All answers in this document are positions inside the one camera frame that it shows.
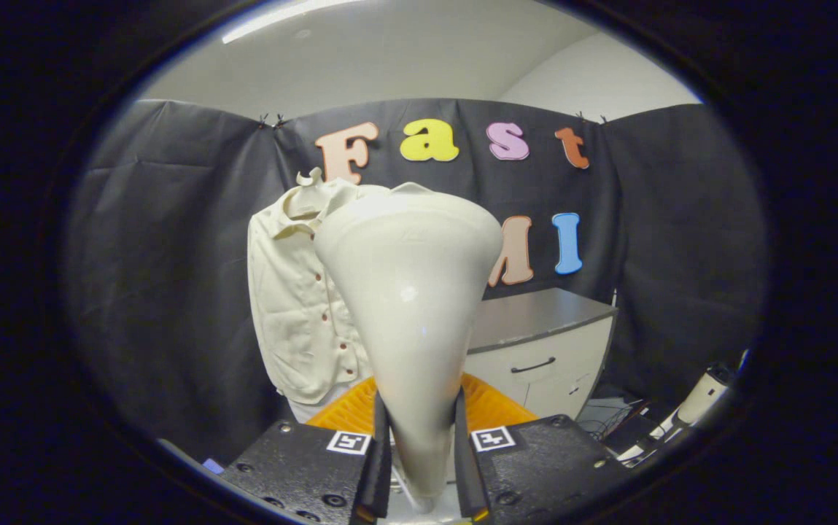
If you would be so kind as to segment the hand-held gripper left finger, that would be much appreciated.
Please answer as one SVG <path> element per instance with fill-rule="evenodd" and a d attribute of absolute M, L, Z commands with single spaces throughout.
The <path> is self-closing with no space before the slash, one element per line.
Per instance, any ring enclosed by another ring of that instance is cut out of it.
<path fill-rule="evenodd" d="M 273 423 L 222 479 L 293 521 L 376 524 L 387 516 L 392 463 L 389 417 L 370 378 L 309 423 Z"/>

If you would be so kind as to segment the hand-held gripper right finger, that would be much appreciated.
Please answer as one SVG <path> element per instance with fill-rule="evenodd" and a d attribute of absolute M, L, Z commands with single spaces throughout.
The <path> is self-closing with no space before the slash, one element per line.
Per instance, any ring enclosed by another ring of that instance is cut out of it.
<path fill-rule="evenodd" d="M 580 524 L 629 470 L 568 415 L 538 418 L 465 373 L 454 406 L 457 499 L 468 524 Z"/>

